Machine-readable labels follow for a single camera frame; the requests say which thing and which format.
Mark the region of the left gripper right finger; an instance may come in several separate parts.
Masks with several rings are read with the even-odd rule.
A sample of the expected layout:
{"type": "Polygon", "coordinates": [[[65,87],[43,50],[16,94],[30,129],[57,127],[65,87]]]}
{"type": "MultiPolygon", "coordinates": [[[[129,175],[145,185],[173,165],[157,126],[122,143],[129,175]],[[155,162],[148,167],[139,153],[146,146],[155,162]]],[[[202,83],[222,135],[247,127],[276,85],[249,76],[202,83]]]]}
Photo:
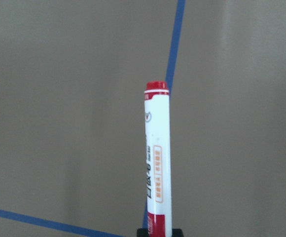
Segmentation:
{"type": "Polygon", "coordinates": [[[184,237],[182,229],[172,229],[172,237],[184,237]]]}

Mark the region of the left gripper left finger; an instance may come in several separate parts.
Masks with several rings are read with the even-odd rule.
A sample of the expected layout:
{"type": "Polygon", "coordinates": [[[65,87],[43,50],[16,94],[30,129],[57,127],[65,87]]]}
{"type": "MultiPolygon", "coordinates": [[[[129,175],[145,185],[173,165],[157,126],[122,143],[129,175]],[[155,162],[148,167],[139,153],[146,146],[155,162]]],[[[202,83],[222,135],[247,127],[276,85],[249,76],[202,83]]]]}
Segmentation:
{"type": "Polygon", "coordinates": [[[137,229],[136,237],[148,237],[148,230],[145,228],[137,229]]]}

